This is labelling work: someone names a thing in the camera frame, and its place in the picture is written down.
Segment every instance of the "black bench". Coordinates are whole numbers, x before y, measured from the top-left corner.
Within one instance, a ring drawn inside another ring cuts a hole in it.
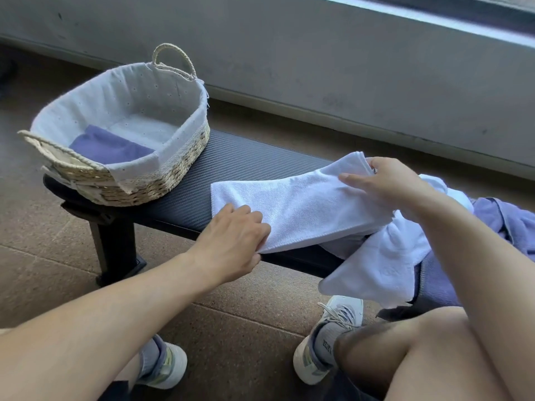
[[[62,204],[65,210],[89,221],[102,269],[97,282],[107,285],[136,274],[146,265],[136,253],[135,223],[196,239],[211,219],[211,183],[281,179],[329,163],[315,156],[212,130],[210,142],[180,184],[164,197],[143,205],[97,205],[49,176],[44,176],[43,182],[65,200]],[[342,263],[319,246],[271,253],[263,259],[318,277],[328,276]]]

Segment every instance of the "person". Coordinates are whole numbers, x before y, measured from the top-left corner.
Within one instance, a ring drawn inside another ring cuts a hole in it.
[[[370,164],[375,175],[340,180],[422,226],[465,308],[360,327],[362,300],[334,296],[294,353],[298,376],[316,384],[338,367],[329,401],[532,399],[531,260],[396,159]],[[269,231],[258,212],[227,205],[188,252],[0,336],[2,399],[119,400],[138,379],[171,386],[185,360],[154,333],[198,295],[250,272]],[[165,352],[143,373],[151,340]]]
[[[338,367],[329,401],[527,401],[535,398],[535,265],[458,202],[391,158],[376,174],[341,174],[420,224],[460,307],[359,327],[362,301],[334,296],[297,347],[307,384]]]

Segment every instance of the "bare skin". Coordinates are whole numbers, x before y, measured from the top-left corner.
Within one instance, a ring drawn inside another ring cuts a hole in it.
[[[259,212],[227,205],[186,253],[0,335],[0,399],[97,399],[172,317],[250,273],[270,230]]]
[[[340,180],[422,226],[464,310],[435,310],[383,331],[345,334],[336,346],[340,365],[354,370],[356,383],[365,381],[357,366],[369,363],[368,373],[370,364],[371,370],[379,366],[365,375],[376,378],[372,391],[388,391],[389,400],[533,399],[533,262],[400,161],[372,158],[370,165],[377,174]]]

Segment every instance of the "basket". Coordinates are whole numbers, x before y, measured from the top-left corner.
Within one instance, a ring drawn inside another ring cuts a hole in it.
[[[190,73],[158,63],[164,49],[180,53]],[[92,202],[132,206],[159,198],[182,180],[210,137],[208,94],[189,57],[162,44],[150,63],[108,70],[51,102],[30,131],[19,131],[44,157],[44,171]],[[97,126],[154,149],[136,160],[103,165],[69,148]]]

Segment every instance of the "white sneaker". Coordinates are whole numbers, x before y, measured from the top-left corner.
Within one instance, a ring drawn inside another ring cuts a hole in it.
[[[327,304],[318,303],[324,309],[322,318],[312,328],[294,352],[294,369],[306,384],[318,384],[332,366],[323,363],[314,352],[314,341],[319,330],[327,323],[334,322],[351,330],[362,324],[364,302],[359,298],[332,296]]]
[[[167,390],[180,382],[186,371],[188,357],[181,347],[172,343],[164,343],[166,345],[165,355],[164,359],[159,361],[160,367],[156,368],[150,377],[137,380],[136,384]]]

